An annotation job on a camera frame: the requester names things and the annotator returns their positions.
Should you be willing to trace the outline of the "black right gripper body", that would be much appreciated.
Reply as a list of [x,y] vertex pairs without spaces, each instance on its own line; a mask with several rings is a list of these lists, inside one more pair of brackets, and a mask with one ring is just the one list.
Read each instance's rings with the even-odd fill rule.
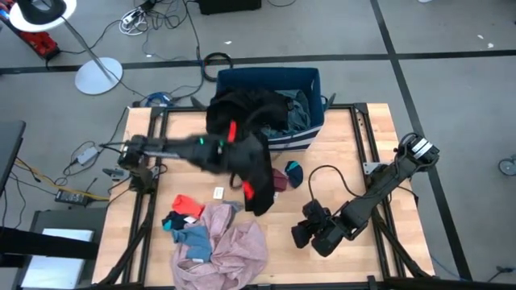
[[305,220],[291,228],[294,243],[302,249],[309,243],[322,257],[332,254],[343,240],[343,231],[337,227],[328,208],[314,199],[302,207]]

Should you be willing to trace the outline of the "black garment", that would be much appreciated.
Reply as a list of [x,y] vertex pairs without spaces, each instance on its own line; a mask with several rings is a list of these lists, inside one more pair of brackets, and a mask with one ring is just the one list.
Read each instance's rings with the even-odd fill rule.
[[274,181],[271,153],[266,128],[284,130],[288,125],[289,101],[286,97],[264,89],[225,89],[215,94],[206,109],[206,132],[241,141],[252,135],[263,151],[258,164],[252,167],[259,181],[242,180],[245,209],[259,217],[274,203]]

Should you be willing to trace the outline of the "teal grey shirt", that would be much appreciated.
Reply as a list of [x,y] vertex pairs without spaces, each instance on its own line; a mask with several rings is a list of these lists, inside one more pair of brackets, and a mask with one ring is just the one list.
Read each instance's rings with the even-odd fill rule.
[[277,93],[287,98],[290,109],[288,111],[287,128],[275,130],[266,126],[262,132],[270,139],[286,135],[293,135],[299,131],[310,129],[311,118],[307,96],[301,90],[277,90]]

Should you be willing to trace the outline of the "pink knit garment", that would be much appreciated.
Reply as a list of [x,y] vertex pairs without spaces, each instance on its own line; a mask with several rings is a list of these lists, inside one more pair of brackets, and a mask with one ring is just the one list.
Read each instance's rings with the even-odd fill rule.
[[207,263],[187,259],[189,247],[175,243],[171,269],[177,290],[240,290],[264,270],[268,249],[260,225],[235,224],[235,214],[230,205],[209,204],[197,222],[185,225],[208,229],[212,254]]

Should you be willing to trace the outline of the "light blue denim garment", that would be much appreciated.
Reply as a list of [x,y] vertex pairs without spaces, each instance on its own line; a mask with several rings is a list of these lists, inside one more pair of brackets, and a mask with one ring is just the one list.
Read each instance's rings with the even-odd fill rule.
[[212,246],[208,229],[205,226],[192,226],[182,230],[173,230],[173,241],[189,247],[186,258],[199,260],[203,263],[210,261]]

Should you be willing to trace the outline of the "maroon sock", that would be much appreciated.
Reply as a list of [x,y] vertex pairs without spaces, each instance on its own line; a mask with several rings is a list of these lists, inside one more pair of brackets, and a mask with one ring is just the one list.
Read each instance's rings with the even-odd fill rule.
[[281,171],[273,169],[273,185],[276,192],[284,192],[288,187],[288,177]]

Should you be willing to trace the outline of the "navy sock teal toe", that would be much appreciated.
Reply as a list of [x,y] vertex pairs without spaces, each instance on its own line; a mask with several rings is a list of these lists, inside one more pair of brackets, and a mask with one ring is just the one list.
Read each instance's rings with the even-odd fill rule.
[[289,184],[292,188],[299,187],[304,178],[302,166],[297,161],[288,161],[285,165],[285,174],[288,177]]
[[177,213],[176,211],[171,211],[161,221],[162,229],[165,231],[182,230],[187,223],[185,220],[187,217],[187,215]]

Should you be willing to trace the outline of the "orange-red sock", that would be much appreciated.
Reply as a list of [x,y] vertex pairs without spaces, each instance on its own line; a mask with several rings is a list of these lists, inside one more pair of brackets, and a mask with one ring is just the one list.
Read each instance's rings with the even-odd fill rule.
[[172,203],[173,211],[197,219],[201,217],[204,208],[205,206],[203,204],[200,204],[193,198],[182,194],[178,194]]

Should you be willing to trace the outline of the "navy white-striped fabric bin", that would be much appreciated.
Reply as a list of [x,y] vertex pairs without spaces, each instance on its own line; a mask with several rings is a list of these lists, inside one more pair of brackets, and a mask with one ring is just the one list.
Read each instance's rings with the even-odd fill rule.
[[310,125],[305,130],[271,137],[270,151],[300,151],[315,140],[324,124],[324,113],[331,101],[321,93],[320,74],[316,68],[264,67],[228,68],[218,72],[216,91],[224,89],[267,89],[274,92],[300,91],[307,98]]

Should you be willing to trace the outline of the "black box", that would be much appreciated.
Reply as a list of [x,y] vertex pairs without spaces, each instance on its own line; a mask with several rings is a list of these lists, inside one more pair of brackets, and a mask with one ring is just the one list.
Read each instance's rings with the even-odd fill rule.
[[258,10],[262,0],[196,0],[203,15]]

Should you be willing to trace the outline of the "white floor lamp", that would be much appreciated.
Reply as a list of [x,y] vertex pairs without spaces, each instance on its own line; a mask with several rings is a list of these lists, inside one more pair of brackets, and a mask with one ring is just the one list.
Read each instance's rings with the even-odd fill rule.
[[121,81],[123,67],[116,59],[98,57],[92,51],[69,22],[76,9],[77,0],[15,0],[8,15],[10,24],[22,32],[48,32],[65,26],[90,57],[76,73],[76,88],[88,95],[106,93]]

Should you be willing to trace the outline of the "black power brick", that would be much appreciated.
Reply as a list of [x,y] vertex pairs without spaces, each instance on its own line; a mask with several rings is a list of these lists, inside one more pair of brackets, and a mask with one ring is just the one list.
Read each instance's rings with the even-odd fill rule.
[[70,193],[63,190],[58,190],[54,201],[68,205],[87,206],[91,202],[91,199],[79,193]]

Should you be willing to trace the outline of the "grey caster wheel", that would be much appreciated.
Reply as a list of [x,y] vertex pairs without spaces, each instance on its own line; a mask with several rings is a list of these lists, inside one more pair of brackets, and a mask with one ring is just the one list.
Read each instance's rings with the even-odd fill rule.
[[506,176],[516,176],[516,155],[501,159],[498,163],[498,169]]

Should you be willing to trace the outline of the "dark desk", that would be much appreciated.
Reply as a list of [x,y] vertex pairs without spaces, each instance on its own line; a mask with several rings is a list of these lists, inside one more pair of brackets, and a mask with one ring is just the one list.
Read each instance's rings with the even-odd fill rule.
[[23,141],[24,121],[0,122],[0,196]]

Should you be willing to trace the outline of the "black aluminium table frame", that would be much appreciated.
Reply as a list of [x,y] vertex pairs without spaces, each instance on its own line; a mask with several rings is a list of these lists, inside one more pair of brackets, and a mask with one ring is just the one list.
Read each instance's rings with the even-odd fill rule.
[[[300,163],[304,181],[280,193],[273,207],[257,221],[266,237],[268,263],[252,281],[255,290],[370,290],[381,288],[385,277],[410,275],[404,259],[390,246],[374,223],[353,241],[342,241],[335,251],[320,256],[311,246],[298,249],[290,229],[302,220],[302,206],[310,197],[331,209],[365,190],[362,163],[389,163],[398,138],[386,104],[336,105],[325,114],[315,140],[304,151],[282,152],[273,165],[282,169]],[[147,213],[152,221],[147,236],[136,247],[122,282],[140,282],[148,290],[173,290],[171,259],[175,246],[161,227],[178,194],[200,203],[213,201],[215,187],[224,187],[224,198],[240,201],[243,194],[228,187],[227,176],[202,172],[184,161],[168,159],[152,195],[130,193],[126,186],[113,191],[106,212],[102,239],[94,268],[94,282],[105,279],[119,261]]]

